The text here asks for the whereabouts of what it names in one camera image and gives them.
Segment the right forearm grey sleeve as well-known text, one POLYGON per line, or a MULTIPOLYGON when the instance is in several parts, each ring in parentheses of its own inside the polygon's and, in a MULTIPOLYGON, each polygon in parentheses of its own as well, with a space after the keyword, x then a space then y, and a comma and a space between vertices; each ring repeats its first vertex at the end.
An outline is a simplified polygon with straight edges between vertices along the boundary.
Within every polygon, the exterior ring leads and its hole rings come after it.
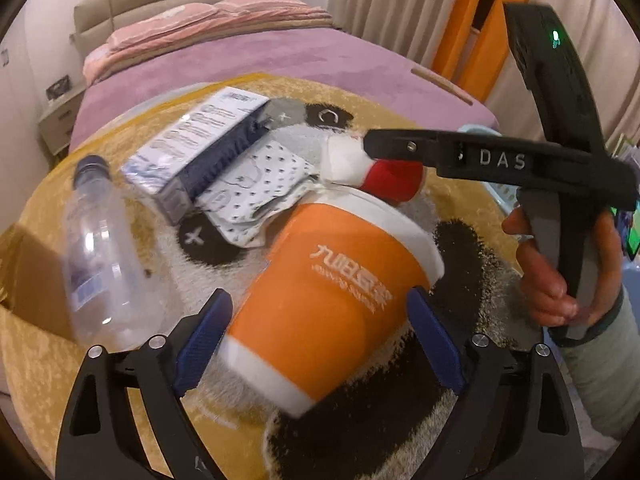
POLYGON ((550 334, 593 428, 622 440, 639 416, 639 327, 626 289, 581 340, 550 334))

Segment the right human hand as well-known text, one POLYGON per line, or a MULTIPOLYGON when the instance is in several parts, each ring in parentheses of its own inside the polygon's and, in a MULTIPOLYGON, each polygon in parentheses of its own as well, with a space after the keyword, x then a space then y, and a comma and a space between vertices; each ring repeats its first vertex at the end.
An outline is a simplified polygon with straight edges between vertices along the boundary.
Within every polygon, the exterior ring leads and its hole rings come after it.
POLYGON ((564 278, 538 252, 534 240, 518 245, 516 260, 523 276, 521 290, 530 317, 544 327, 559 327, 574 322, 595 326, 612 312, 622 315, 630 310, 629 298, 622 284, 623 253, 612 214, 600 213, 592 230, 593 243, 598 250, 598 279, 596 292, 588 307, 579 307, 570 296, 564 278))

